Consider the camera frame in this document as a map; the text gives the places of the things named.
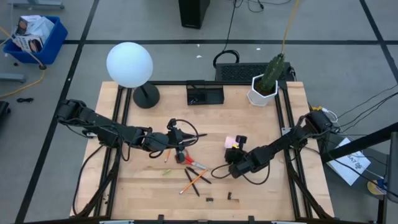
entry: white hexagonal pot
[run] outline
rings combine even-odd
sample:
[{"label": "white hexagonal pot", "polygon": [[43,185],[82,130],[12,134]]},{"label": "white hexagonal pot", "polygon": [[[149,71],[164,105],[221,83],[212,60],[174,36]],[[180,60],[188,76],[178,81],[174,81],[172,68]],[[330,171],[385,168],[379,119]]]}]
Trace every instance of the white hexagonal pot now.
[{"label": "white hexagonal pot", "polygon": [[278,81],[275,81],[275,92],[271,95],[263,96],[254,89],[254,82],[263,75],[264,74],[253,77],[251,82],[251,90],[248,92],[249,101],[254,106],[265,106],[268,101],[272,100],[278,93]]}]

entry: lamp base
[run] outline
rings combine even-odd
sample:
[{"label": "lamp base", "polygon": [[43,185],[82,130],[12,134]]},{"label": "lamp base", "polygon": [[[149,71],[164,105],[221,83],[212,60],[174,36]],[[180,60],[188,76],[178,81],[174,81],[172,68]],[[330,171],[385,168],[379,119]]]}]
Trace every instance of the lamp base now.
[{"label": "lamp base", "polygon": [[160,94],[156,86],[145,83],[134,90],[132,98],[137,106],[148,109],[155,106],[157,102],[159,102]]}]

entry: concrete floor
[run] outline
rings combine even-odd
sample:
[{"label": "concrete floor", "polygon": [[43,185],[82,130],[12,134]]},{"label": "concrete floor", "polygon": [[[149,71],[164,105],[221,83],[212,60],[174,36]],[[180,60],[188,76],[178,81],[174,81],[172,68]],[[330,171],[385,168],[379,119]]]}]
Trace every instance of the concrete floor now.
[{"label": "concrete floor", "polygon": [[[10,28],[10,6],[0,0],[0,26]],[[16,95],[2,99],[10,102],[12,113],[0,132],[0,223],[15,220],[36,160],[43,146],[55,106],[65,82],[72,82],[67,98],[77,98],[95,108],[101,82],[110,80],[105,60],[114,44],[95,44],[90,40],[223,40],[231,19],[232,3],[212,0],[200,30],[181,27],[177,0],[100,0],[72,80],[67,80],[73,58],[79,52],[90,9],[95,1],[64,1],[65,9],[14,9],[18,16],[41,14],[59,16],[68,29],[67,40],[55,63],[46,70],[44,81]],[[366,1],[384,40],[398,40],[394,0]],[[281,6],[265,4],[264,12],[253,13],[246,2],[235,12],[231,29],[232,40],[280,40],[289,20],[294,1]],[[257,10],[257,4],[251,8]],[[377,40],[359,1],[303,0],[300,2],[289,40]],[[289,44],[287,60],[303,81],[308,100],[341,114],[379,91],[397,83],[380,45]],[[223,44],[145,44],[154,60],[151,80],[214,80],[213,57]],[[228,49],[239,52],[242,62],[268,62],[279,53],[279,44],[231,44]],[[398,46],[388,45],[398,60]],[[27,82],[40,77],[36,65],[19,64],[12,56],[0,56],[0,72],[24,73]],[[233,62],[225,56],[219,62]],[[19,88],[19,83],[0,82],[0,95]],[[340,123],[351,121],[363,110],[387,97],[394,90],[375,98],[368,104],[342,117]],[[20,97],[34,97],[31,104],[17,103]],[[391,99],[374,114],[350,129],[350,134],[367,134],[397,121]],[[72,204],[78,171],[83,159],[86,140],[63,126],[57,126],[49,154],[27,213],[26,221],[66,218]],[[388,142],[374,147],[387,153]],[[376,219],[377,200],[359,194],[349,186],[339,184],[336,175],[326,172],[333,207],[343,220],[366,222]],[[398,218],[391,213],[389,221]]]}]

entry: wooden tabletop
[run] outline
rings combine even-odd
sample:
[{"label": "wooden tabletop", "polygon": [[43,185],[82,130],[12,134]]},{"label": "wooden tabletop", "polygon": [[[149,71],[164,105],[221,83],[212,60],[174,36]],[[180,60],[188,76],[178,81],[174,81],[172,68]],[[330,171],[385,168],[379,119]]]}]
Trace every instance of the wooden tabletop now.
[{"label": "wooden tabletop", "polygon": [[[96,112],[112,117],[114,101],[116,99],[117,84],[103,82],[99,94]],[[244,150],[250,151],[256,146],[271,143],[280,137],[279,123],[275,108],[275,101],[265,107],[250,105],[246,93],[250,86],[224,86],[223,105],[187,106],[187,94],[184,85],[160,85],[160,101],[151,109],[140,109],[131,101],[127,125],[152,127],[156,132],[167,132],[166,125],[170,118],[181,118],[191,122],[199,133],[208,135],[199,139],[188,147],[190,156],[197,162],[207,166],[210,170],[225,164],[224,140],[226,136],[248,137]],[[308,112],[307,99],[303,83],[288,83],[290,104],[295,122],[299,116]],[[285,111],[283,96],[282,109]],[[119,122],[123,111],[120,109]],[[285,124],[287,115],[284,112]],[[178,123],[178,127],[186,133],[192,133],[190,126]],[[85,158],[98,147],[98,140],[88,141]],[[314,140],[310,140],[308,147],[317,148]],[[76,209],[80,211],[98,188],[104,159],[103,149],[86,165],[83,172],[80,189],[76,199]],[[287,171],[283,152],[275,155],[271,160],[271,173],[268,181],[263,185],[252,185],[244,178],[234,179],[231,176],[219,180],[214,179],[207,172],[204,177],[212,181],[207,184],[203,180],[196,182],[200,193],[197,197],[192,187],[182,195],[178,193],[189,183],[184,173],[184,165],[174,161],[174,150],[170,159],[164,162],[165,153],[157,159],[150,159],[148,152],[138,149],[131,150],[128,162],[121,161],[113,205],[113,219],[155,220],[160,214],[166,220],[247,220],[253,215],[256,220],[293,220],[293,207],[287,180]],[[318,203],[327,213],[333,216],[328,187],[323,173],[322,162],[318,154],[302,150],[302,161],[307,187]],[[164,170],[171,169],[167,175]],[[215,172],[217,175],[227,173],[227,167]],[[264,180],[267,168],[258,173],[248,173],[252,181]],[[232,200],[228,200],[228,192],[232,193]],[[298,197],[302,195],[297,188]],[[206,198],[213,198],[213,202],[206,202]],[[104,195],[106,204],[108,194]],[[302,203],[302,216],[305,216]]]}]

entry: red scissors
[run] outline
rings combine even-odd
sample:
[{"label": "red scissors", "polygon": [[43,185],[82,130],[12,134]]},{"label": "red scissors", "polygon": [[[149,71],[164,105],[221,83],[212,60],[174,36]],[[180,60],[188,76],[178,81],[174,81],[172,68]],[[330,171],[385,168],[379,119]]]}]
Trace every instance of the red scissors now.
[{"label": "red scissors", "polygon": [[203,169],[203,170],[207,169],[204,165],[195,162],[195,161],[189,156],[189,153],[188,153],[188,151],[187,151],[186,149],[184,149],[184,150],[182,151],[182,153],[183,153],[184,156],[185,156],[185,160],[184,160],[184,162],[183,162],[182,164],[192,165],[192,166],[195,166],[195,167],[197,167],[197,168],[199,168],[199,169]]}]

